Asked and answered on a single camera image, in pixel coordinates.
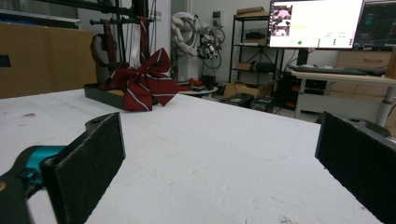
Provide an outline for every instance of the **monitor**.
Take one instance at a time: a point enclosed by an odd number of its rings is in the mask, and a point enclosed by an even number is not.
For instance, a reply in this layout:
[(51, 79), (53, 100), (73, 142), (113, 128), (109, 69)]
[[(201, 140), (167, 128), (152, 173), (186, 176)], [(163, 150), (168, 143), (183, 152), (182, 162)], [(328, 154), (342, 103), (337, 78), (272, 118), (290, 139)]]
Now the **monitor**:
[(396, 0), (365, 2), (355, 49), (392, 50), (396, 46)]
[(271, 0), (267, 45), (352, 49), (363, 0)]

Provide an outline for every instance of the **shelf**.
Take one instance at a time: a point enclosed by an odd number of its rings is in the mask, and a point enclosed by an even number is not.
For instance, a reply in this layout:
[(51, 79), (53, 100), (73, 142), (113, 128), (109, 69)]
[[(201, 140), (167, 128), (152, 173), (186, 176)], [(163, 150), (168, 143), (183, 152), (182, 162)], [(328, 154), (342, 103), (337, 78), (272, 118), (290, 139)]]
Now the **shelf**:
[[(236, 15), (233, 16), (233, 35), (232, 35), (232, 45), (231, 45), (232, 48), (231, 48), (231, 58), (230, 58), (229, 82), (231, 82), (231, 78), (233, 75), (235, 75), (235, 73), (237, 74), (237, 78), (236, 78), (237, 80), (240, 79), (241, 74), (244, 74), (244, 75), (246, 75), (247, 73), (255, 74), (257, 76), (257, 84), (259, 84), (260, 77), (262, 77), (262, 75), (272, 76), (272, 80), (275, 80), (276, 76), (278, 76), (278, 77), (281, 76), (281, 73), (278, 72), (281, 69), (278, 69), (278, 67), (280, 67), (280, 68), (282, 67), (284, 50), (268, 48), (266, 45), (264, 45), (264, 43), (266, 42), (264, 38), (258, 38), (257, 43), (256, 43), (256, 39), (249, 39), (248, 41), (251, 43), (246, 43), (247, 41), (245, 39), (245, 31), (246, 31), (245, 23), (246, 22), (262, 21), (263, 27), (265, 27), (267, 25), (269, 19), (270, 19), (269, 15), (250, 16), (250, 17), (237, 17)], [(241, 27), (240, 30), (242, 32), (241, 32), (241, 34), (238, 34), (238, 36), (236, 36), (236, 34), (235, 34), (235, 26)], [(255, 52), (255, 53), (249, 52), (248, 49), (257, 49), (257, 52)], [(268, 58), (268, 55), (266, 54), (267, 50), (274, 50), (276, 52), (276, 54), (271, 56), (271, 58)], [(276, 66), (274, 66), (274, 71), (272, 71), (272, 72), (258, 72), (258, 71), (236, 69), (235, 67), (233, 67), (233, 64), (241, 63), (243, 54), (244, 54), (244, 56), (250, 57), (247, 60), (248, 62), (256, 61), (258, 63), (268, 62), (268, 63), (275, 64)]]
[(256, 16), (256, 17), (237, 17), (234, 16), (236, 21), (268, 21), (270, 16)]

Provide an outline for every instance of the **white tabletop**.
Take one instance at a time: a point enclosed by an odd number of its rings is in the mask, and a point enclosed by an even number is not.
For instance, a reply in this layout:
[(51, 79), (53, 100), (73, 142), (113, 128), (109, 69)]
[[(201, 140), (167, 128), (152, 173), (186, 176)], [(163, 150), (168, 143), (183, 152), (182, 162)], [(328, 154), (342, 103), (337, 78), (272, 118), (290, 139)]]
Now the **white tabletop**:
[[(379, 223), (315, 158), (318, 124), (181, 94), (151, 112), (83, 90), (0, 100), (0, 174), (117, 111), (126, 159), (87, 223)], [(55, 223), (46, 191), (29, 205)]]
[(353, 76), (353, 75), (339, 75), (339, 74), (323, 74), (323, 73), (304, 73), (304, 72), (291, 72), (292, 75), (298, 78), (308, 78), (314, 80), (328, 80), (328, 81), (343, 81), (343, 82), (356, 82), (367, 85), (383, 85), (383, 86), (396, 86), (396, 80), (382, 77), (372, 76)]

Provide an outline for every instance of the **ribbon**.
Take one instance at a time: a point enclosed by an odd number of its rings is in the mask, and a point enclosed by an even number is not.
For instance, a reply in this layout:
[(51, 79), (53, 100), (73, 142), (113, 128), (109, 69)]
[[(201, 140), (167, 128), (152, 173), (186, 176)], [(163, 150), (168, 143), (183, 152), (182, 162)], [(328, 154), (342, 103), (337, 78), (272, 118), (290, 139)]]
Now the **ribbon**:
[(159, 49), (137, 69), (116, 69), (99, 89), (123, 91), (124, 110), (151, 111), (153, 98), (165, 106), (179, 91), (177, 83), (163, 74), (170, 67), (168, 54), (164, 49)]

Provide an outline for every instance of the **floor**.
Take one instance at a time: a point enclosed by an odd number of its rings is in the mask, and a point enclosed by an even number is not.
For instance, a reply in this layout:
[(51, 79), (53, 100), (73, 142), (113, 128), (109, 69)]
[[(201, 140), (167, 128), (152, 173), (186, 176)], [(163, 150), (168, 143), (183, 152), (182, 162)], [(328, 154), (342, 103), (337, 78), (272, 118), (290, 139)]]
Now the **floor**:
[[(204, 99), (207, 100), (212, 100), (212, 101), (217, 101), (219, 102), (219, 100), (222, 98), (222, 96), (217, 96), (217, 95), (211, 95), (210, 98), (206, 98), (203, 97)], [(279, 116), (284, 116), (284, 117), (288, 117), (288, 118), (293, 118), (294, 119), (294, 111), (293, 110), (289, 110), (289, 109), (285, 109), (285, 108), (280, 108), (278, 106), (274, 107), (274, 113), (279, 115)], [(319, 113), (310, 113), (310, 112), (302, 112), (300, 114), (299, 119), (301, 120), (305, 120), (308, 122), (316, 122), (317, 119), (319, 118), (320, 114)], [(390, 135), (391, 135), (391, 140), (396, 141), (396, 127), (390, 128), (390, 127), (386, 127), (389, 131), (390, 131)]]

